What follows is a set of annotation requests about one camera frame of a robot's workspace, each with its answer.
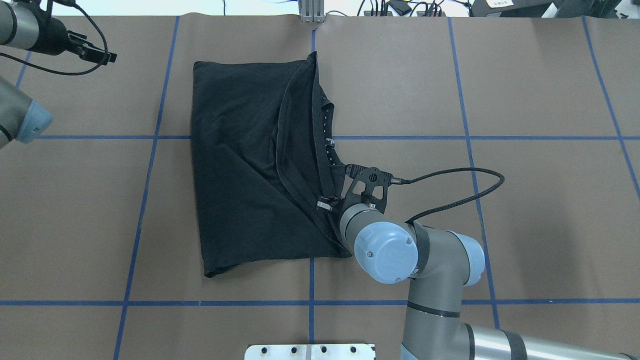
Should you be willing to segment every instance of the blue tape line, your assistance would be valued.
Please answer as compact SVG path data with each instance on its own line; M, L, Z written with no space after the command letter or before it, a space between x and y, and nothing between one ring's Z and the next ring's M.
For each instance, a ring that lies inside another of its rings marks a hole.
M499 305L547 305L547 304L640 304L637 298L600 298L600 299L504 299L497 300Z
M316 259L309 259L309 343L316 341L316 325L314 308L316 303Z
M122 301L101 300L0 300L0 306L122 306Z
M464 140L464 136L455 135L343 135L334 136L334 140Z
M497 299L498 305L640 304L640 298ZM314 306L406 306L406 300L315 300ZM122 306L118 300L0 300L0 306ZM487 299L462 300L463 305L491 305ZM127 306L308 306L307 300L130 300Z
M307 306L305 300L129 301L129 306Z
M40 135L39 140L190 140L191 135Z
M316 30L318 30L318 28L311 30L311 52L312 53L316 50Z
M462 300L463 305L492 305L491 300Z
M40 135L39 140L153 140L155 135ZM158 135L158 140L190 140L191 135ZM470 135L471 140L619 140L617 136ZM337 135L334 140L466 140L463 135ZM622 136L640 140L640 136Z
M133 282L133 273L136 268L136 258L138 257L138 247L140 246L140 234L142 232L142 219L145 216L145 209L147 207L147 196L149 193L149 181L151 180L151 171L154 167L154 160L156 158L156 148L158 143L158 134L160 132L160 125L162 123L162 115L164 110L164 100L166 99L166 89L169 84L169 75L171 74L171 64L173 60L173 51L175 50L175 39L178 34L178 25L180 24L180 17L175 17L175 24L173 25L173 37L171 40L171 48L169 50L169 58L166 64L166 72L164 74L164 85L162 89L162 96L160 98L160 106L158 109L158 117L156 121L156 131L154 133L154 143L151 146L151 155L149 157L149 166L147 168L147 178L145 180L145 189L142 194L142 204L140 205L140 216L138 217L138 226L136 228L136 237L133 243L133 251L131 254L131 262L129 264L129 275L127 276L127 287L124 293L124 303L122 305L122 314L120 315L120 326L118 327L118 337L116 338L116 345L113 351L113 360L118 360L120 357L120 346L122 345L122 334L124 333L124 325L127 319L127 308L129 303L129 297L131 295L131 283Z
M27 56L24 58L24 61L29 62L31 59L31 51L27 52ZM27 71L27 65L22 64L22 69L20 69L20 74L18 75L18 80L15 82L15 87L20 88L20 84L22 83L22 77L24 76L24 72Z
M39 140L153 140L154 135L40 135Z
M456 70L456 82L458 83L458 97L460 98L460 110L462 112L462 123L465 128L465 137L467 141L467 153L469 156L469 165L471 167L475 167L476 164L474 163L474 156L471 148L471 137L469 132L469 125L467 122L467 109L465 107L465 98L462 92L462 81L460 79L460 66L458 64L458 53L456 52L456 41L454 39L454 33L453 33L453 22L451 21L450 17L447 18L447 21L449 23L449 38L451 39L453 66ZM479 193L479 191L478 191L478 183L477 183L477 177L475 172L471 173L471 179L474 184L474 193L477 194ZM486 277L489 282L489 296L491 297L491 307L493 311L493 324L496 329L500 329L500 318L498 316L498 306L495 303L495 289L493 287L493 274L491 271L491 261L489 260L489 246L486 241L486 232L484 230L484 217L482 214L482 205L480 204L480 199L476 199L476 209L478 212L478 216L480 218L480 228L482 230L482 241L483 241L484 253L485 253L484 263L486 267Z
M584 15L582 16L582 26L584 27L584 34L587 37L587 45L589 46L589 52L591 53L591 59L593 60L593 67L596 70L596 75L598 76L598 81L600 82L600 87L602 88L602 93L604 95L605 102L607 103L607 107L609 108L611 121L613 121L613 126L616 128L616 134L618 135L618 141L620 141L620 147L622 148L622 153L624 154L625 161L627 162L627 168L629 169L629 174L631 175L631 181L634 184L634 188L636 188L636 195L638 197L638 200L640 200L640 186L638 185L636 172L634 171L634 167L631 164L631 160L629 159L629 154L627 153L627 147L625 146L625 141L624 141L624 138L622 137L620 126L618 125L618 119L616 118L616 114L613 111L613 105L611 105L609 93L607 92L607 88L604 85L604 80L602 79L602 75L600 73L598 60L596 59L596 54L593 50L593 44L591 43L591 35L589 34L589 27L587 26L587 18Z
M316 300L316 306L406 306L406 300Z

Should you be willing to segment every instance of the blue joint cap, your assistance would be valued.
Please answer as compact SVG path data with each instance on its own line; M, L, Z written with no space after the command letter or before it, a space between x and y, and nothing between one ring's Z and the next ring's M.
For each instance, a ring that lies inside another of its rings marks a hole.
M484 250L476 239L467 235L454 233L451 230L449 230L449 232L460 240L462 246L465 247L465 251L467 251L467 257L469 260L469 279L465 286L475 285L480 281L480 276L482 276L482 273L484 272Z
M418 264L418 247L409 233L392 222L365 226L353 244L358 264L383 284L405 280Z
M400 360L418 360L409 350L404 347L404 344L400 344Z
M51 125L52 121L53 116L51 116L51 113L35 100L32 100L15 139L21 143L30 143L40 136Z

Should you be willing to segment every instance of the electrical cord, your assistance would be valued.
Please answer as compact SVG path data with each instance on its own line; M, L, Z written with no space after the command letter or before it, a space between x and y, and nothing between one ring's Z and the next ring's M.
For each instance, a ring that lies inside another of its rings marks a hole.
M411 12L409 13L409 17L413 16L413 12L415 11L415 9L418 8L418 6L420 6L420 4L424 4L424 13L426 14L427 11L429 10L429 4L427 4L427 2L425 1L421 1L418 3L418 5L414 6L413 9L411 9Z
M489 193L492 193L495 189L499 188L500 185L502 185L504 183L504 176L502 174L500 174L499 172L493 171L493 170L488 170L485 168L478 168L478 167L464 167L464 168L451 168L449 170L441 170L441 171L436 171L436 172L432 172L430 174L426 174L420 177L416 177L415 179L411 179L411 180L405 180L405 179L400 179L400 178L394 178L392 180L392 184L398 184L398 185L404 185L404 184L413 184L413 183L417 183L418 181L421 180L425 180L429 177L433 177L433 176L437 176L437 175L442 175L442 174L450 174L452 172L467 172L467 171L477 171L477 172L484 172L485 174L491 174L493 176L496 176L499 178L498 182L493 184L491 187L489 187L488 189L479 192L473 196L470 197L466 197L462 200L458 200L456 202L452 202L450 204L447 205L443 205L443 206L439 206L437 208L433 208L433 209L429 209L426 211L423 211L422 213L416 214L414 216L412 216L409 220L405 221L407 224L411 224L414 221L418 220L421 217L427 216L429 214L433 214L433 213L438 213L439 211L444 211L444 210L448 210L451 208L455 208L456 206L460 206L462 204L466 204L468 202L471 202L473 200L477 200L480 199L481 197L488 195Z
M331 10L330 12L327 12L326 14L327 14L327 15L329 15L330 13L339 13L339 14L341 14L342 16L346 16L346 17L348 17L348 16L349 16L349 15L347 15L347 14L343 13L343 12L339 12L338 10Z
M9 54L0 53L0 56L5 57L5 58L9 58L11 60L15 60L15 61L17 61L19 63L27 65L28 67L33 67L34 69L50 72L51 74L56 74L56 75L67 75L67 76L85 75L85 74L89 74L90 72L93 72L97 68L103 66L105 63L107 63L107 59L108 59L108 56L109 56L109 49L107 48L107 39L104 38L104 34L102 33L102 31L100 30L98 25L95 23L95 21L93 21L93 19L89 16L89 14L86 13L86 11L84 11L78 4L73 4L73 5L71 5L71 7L75 8L76 10L79 10L84 15L84 17L86 17L87 20L89 20L91 25L93 25L93 28L95 28L95 30L100 35L100 38L102 39L102 44L104 46L104 55L102 56L102 60L98 64L96 64L96 66L90 68L89 70L85 70L85 71L81 71L81 72L64 72L64 71L57 71L57 70L47 69L45 67L41 67L41 66L32 64L32 63L30 63L28 61L24 61L24 60L22 60L20 58L16 58L16 57L11 56Z
M366 0L362 0L362 2L360 3L360 7L358 8L358 13L356 14L356 16L360 16L360 11L362 10L362 7L364 6L364 2Z

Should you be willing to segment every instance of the folded black cloth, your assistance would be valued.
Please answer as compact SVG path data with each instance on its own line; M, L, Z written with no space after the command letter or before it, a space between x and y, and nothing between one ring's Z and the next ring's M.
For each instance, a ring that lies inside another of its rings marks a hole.
M290 63L193 67L191 152L207 277L263 259L350 256L316 208L337 197L344 164L317 56Z

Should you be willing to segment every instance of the black band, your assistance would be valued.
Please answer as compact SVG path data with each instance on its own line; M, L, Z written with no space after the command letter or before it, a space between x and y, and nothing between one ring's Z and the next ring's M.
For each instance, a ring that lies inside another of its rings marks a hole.
M429 313L429 314L433 314L433 315L438 315L438 316L444 316L446 318L459 318L460 317L460 313L456 313L454 311L444 311L444 310L438 310L438 309L432 309L430 307L426 307L426 306L422 306L422 305L418 305L414 302L407 302L406 305L414 310L418 310L418 311L422 311L423 313Z
M517 332L505 331L511 348L511 360L527 360L527 348L524 346L522 337Z
M7 38L6 41L0 45L9 44L13 40L13 38L15 38L16 32L18 32L18 18L15 16L15 11L11 7L11 5L9 5L9 3L4 4L9 8L9 11L11 12L11 17L13 18L13 29L11 30L11 35L9 35L9 38Z
M13 136L11 136L11 134L9 133L9 131L7 129L4 128L4 126L0 125L0 131L6 136L6 138L11 141L13 140Z
M424 271L427 267L427 261L429 261L429 251L431 250L431 240L429 240L429 233L419 222L413 222L413 230L415 231L415 244L418 247L418 264L415 266L417 274Z
M471 329L471 325L465 324L467 332L469 333L469 360L476 358L476 338L474 337L474 330Z

